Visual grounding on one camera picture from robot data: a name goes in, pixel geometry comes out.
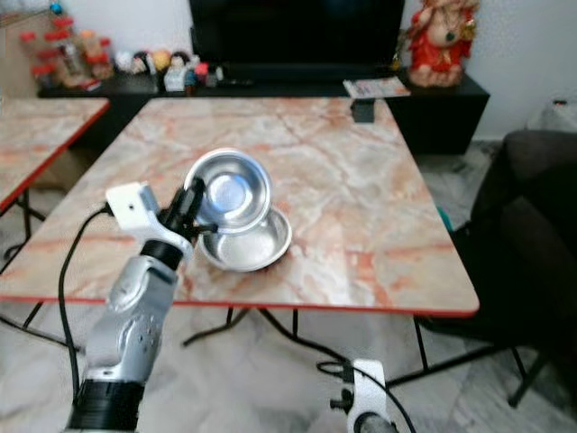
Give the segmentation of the red and white booklet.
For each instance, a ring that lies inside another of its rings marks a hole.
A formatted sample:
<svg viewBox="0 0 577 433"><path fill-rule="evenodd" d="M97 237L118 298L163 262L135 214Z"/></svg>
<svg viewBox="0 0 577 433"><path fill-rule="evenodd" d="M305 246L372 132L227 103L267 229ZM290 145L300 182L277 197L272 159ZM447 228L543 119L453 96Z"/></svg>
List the red and white booklet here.
<svg viewBox="0 0 577 433"><path fill-rule="evenodd" d="M379 99L411 95L411 91L396 76L343 81L343 87L353 99Z"/></svg>

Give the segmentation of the light wooden cupboard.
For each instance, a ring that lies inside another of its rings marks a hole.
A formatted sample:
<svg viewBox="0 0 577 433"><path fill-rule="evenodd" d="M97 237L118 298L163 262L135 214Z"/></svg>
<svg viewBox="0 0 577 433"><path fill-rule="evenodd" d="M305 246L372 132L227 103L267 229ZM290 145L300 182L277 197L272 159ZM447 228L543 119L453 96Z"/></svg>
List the light wooden cupboard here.
<svg viewBox="0 0 577 433"><path fill-rule="evenodd" d="M0 29L3 33L3 62L1 62L1 90L4 98L37 98L40 91L32 77L36 57L25 52L21 34L48 32L52 29L49 9L36 12L2 13Z"/></svg>

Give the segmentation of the large marble pattern folding table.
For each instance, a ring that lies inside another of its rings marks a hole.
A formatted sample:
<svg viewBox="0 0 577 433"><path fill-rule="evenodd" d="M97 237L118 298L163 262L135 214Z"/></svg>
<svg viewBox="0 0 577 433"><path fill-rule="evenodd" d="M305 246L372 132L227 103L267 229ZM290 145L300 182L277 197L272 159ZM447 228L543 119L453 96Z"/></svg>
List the large marble pattern folding table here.
<svg viewBox="0 0 577 433"><path fill-rule="evenodd" d="M270 173L293 230L264 271L181 269L179 306L337 309L464 318L479 301L387 104L358 124L346 98L158 98L127 125L0 276L0 298L53 302L59 271L105 191L147 182L161 201L210 150Z"/></svg>

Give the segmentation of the dark upholstered chair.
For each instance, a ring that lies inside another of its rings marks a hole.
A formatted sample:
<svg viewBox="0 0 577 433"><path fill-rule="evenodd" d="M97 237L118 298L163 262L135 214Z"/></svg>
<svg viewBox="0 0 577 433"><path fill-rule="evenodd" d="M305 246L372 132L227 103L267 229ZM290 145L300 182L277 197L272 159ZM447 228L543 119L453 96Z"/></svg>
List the dark upholstered chair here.
<svg viewBox="0 0 577 433"><path fill-rule="evenodd" d="M467 263L503 338L577 358L577 133L504 136L475 197Z"/></svg>

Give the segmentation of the black hair doll figurine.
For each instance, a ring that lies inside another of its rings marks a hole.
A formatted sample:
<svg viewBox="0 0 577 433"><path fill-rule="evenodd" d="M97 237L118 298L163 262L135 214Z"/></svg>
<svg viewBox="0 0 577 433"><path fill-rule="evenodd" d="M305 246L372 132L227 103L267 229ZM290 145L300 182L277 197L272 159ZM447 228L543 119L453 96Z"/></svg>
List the black hair doll figurine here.
<svg viewBox="0 0 577 433"><path fill-rule="evenodd" d="M190 55L185 51L172 52L170 54L170 63L166 78L184 81L190 61Z"/></svg>

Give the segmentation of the deep steel bowl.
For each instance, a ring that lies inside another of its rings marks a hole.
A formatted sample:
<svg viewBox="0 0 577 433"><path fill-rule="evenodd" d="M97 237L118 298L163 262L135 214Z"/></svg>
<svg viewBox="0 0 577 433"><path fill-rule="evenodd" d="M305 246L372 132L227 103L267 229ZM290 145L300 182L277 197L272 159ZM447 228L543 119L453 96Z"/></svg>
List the deep steel bowl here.
<svg viewBox="0 0 577 433"><path fill-rule="evenodd" d="M191 166L184 186L191 189L198 179L205 184L195 217L199 226L215 226L218 234L241 234L270 210L269 173L247 153L231 148L205 153Z"/></svg>

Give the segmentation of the small black block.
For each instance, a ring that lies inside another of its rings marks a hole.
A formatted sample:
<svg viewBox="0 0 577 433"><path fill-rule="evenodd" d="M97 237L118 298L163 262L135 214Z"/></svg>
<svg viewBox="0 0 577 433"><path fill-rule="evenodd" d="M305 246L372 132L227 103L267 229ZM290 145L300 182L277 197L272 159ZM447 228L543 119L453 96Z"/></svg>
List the small black block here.
<svg viewBox="0 0 577 433"><path fill-rule="evenodd" d="M374 124L376 118L375 98L354 98L350 104L353 121L356 124Z"/></svg>

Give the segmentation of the marble pattern side table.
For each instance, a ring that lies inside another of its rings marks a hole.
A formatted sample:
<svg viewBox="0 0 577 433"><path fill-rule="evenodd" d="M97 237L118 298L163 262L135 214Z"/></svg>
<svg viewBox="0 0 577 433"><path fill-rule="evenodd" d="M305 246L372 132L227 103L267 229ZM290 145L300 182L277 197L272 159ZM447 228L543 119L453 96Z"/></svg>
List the marble pattern side table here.
<svg viewBox="0 0 577 433"><path fill-rule="evenodd" d="M107 99L6 98L0 113L0 209L23 209L25 239L32 239L26 190L107 110Z"/></svg>

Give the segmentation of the yellow head figurine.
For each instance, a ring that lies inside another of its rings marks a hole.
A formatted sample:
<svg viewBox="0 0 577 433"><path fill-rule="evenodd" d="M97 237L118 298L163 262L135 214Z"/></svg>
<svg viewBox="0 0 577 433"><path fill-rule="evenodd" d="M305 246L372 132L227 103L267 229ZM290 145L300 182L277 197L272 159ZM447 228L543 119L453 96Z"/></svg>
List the yellow head figurine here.
<svg viewBox="0 0 577 433"><path fill-rule="evenodd" d="M153 74L162 75L170 66L169 50L159 49L149 53L149 61L153 68Z"/></svg>

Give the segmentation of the red lid jar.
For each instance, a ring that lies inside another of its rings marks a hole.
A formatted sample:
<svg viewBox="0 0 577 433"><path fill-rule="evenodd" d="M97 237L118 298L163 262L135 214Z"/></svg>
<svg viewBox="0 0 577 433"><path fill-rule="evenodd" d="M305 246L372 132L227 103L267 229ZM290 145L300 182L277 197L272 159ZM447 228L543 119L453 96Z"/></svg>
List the red lid jar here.
<svg viewBox="0 0 577 433"><path fill-rule="evenodd" d="M18 33L18 41L20 42L21 50L28 60L28 69L36 69L40 66L40 40L38 40L37 32L20 32Z"/></svg>
<svg viewBox="0 0 577 433"><path fill-rule="evenodd" d="M76 49L74 38L74 20L70 16L53 18L52 29L42 35L44 40L60 52L73 52Z"/></svg>

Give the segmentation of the red seated idol statue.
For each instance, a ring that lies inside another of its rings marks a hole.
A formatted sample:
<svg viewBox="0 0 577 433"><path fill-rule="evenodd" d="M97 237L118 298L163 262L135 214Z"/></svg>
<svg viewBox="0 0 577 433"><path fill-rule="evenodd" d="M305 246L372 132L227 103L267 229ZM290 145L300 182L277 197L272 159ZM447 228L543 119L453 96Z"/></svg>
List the red seated idol statue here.
<svg viewBox="0 0 577 433"><path fill-rule="evenodd" d="M456 87L477 36L480 0L421 0L408 28L408 82L421 88Z"/></svg>

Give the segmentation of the black television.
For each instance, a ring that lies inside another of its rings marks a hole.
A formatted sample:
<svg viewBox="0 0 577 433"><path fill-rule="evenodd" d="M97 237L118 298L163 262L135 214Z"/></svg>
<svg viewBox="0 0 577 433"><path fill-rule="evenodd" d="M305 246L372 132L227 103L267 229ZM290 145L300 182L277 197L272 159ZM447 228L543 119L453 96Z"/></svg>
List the black television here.
<svg viewBox="0 0 577 433"><path fill-rule="evenodd" d="M405 0L188 0L193 45L210 61L391 60Z"/></svg>

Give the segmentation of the brown cardboard box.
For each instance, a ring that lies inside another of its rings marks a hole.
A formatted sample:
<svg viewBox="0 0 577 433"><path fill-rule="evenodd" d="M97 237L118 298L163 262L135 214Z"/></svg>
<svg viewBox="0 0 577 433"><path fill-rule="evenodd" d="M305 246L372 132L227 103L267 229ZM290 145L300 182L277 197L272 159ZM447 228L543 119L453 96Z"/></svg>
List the brown cardboard box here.
<svg viewBox="0 0 577 433"><path fill-rule="evenodd" d="M94 165L98 152L89 149L69 149L55 158L52 165L38 179L43 189L71 190Z"/></svg>

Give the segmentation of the orange filled jar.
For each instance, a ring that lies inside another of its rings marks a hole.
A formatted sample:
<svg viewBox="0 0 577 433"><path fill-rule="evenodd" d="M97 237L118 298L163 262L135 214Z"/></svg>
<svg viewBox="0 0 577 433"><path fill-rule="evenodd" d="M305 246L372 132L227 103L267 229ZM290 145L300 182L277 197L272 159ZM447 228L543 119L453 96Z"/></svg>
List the orange filled jar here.
<svg viewBox="0 0 577 433"><path fill-rule="evenodd" d="M91 30L82 30L78 34L78 41L91 75L99 81L111 78L114 69L110 54L110 38L100 37Z"/></svg>

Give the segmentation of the black television cabinet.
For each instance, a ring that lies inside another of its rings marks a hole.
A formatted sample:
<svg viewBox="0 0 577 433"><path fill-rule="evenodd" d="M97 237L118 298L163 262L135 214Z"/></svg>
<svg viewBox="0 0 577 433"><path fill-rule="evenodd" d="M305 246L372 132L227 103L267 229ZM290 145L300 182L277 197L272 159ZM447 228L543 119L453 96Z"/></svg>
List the black television cabinet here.
<svg viewBox="0 0 577 433"><path fill-rule="evenodd" d="M81 136L78 145L102 152L155 98L182 98L185 91L160 92L149 76L115 75L95 90L41 90L41 98L106 98L108 108ZM199 88L194 97L345 97L341 81L256 82L226 84L223 87ZM408 97L386 100L413 155L462 155L469 148L473 134L490 99L477 82L465 76L452 88L415 88Z"/></svg>

